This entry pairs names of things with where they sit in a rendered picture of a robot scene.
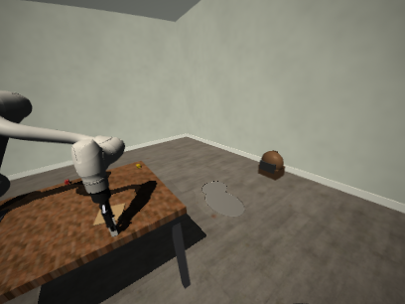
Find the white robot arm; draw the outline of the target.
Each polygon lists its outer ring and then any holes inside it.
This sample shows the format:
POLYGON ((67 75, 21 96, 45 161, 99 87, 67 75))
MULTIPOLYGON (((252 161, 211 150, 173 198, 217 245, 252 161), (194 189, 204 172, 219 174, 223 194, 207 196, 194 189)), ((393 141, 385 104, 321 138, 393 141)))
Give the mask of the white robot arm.
POLYGON ((109 187, 106 170, 124 153, 124 142, 116 137, 91 137, 18 124, 31 112, 32 103, 28 98, 19 93, 0 90, 0 168, 9 138, 73 144, 72 161, 86 191, 96 194, 106 190, 109 187))

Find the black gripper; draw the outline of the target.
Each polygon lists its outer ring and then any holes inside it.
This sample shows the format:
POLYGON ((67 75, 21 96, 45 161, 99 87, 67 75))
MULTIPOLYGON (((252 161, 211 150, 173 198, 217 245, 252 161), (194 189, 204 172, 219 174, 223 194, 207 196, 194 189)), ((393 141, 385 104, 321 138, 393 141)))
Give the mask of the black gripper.
POLYGON ((115 225, 116 225, 116 222, 114 219, 115 215, 113 215, 113 212, 111 213, 112 210, 110 211, 111 207, 109 207, 109 199, 111 197, 109 187, 102 192, 99 192, 96 194, 90 194, 90 196, 94 203, 100 204, 99 208, 102 209, 101 214, 104 218, 107 228, 109 228, 111 236, 114 237, 114 236, 118 235, 117 229, 115 227, 115 225))

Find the tan square mat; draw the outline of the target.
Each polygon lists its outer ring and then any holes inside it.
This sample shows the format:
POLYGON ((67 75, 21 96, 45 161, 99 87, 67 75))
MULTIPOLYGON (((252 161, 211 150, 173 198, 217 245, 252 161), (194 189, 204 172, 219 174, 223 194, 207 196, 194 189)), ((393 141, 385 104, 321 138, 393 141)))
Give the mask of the tan square mat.
MULTIPOLYGON (((124 206, 125 206, 125 204, 111 206, 112 212, 115 215, 114 218, 115 218, 116 221, 119 221, 119 220, 122 219, 124 206)), ((97 225, 101 225, 101 224, 105 224, 105 222, 104 222, 103 217, 101 215, 101 210, 99 210, 98 215, 97 215, 93 225, 97 226, 97 225)))

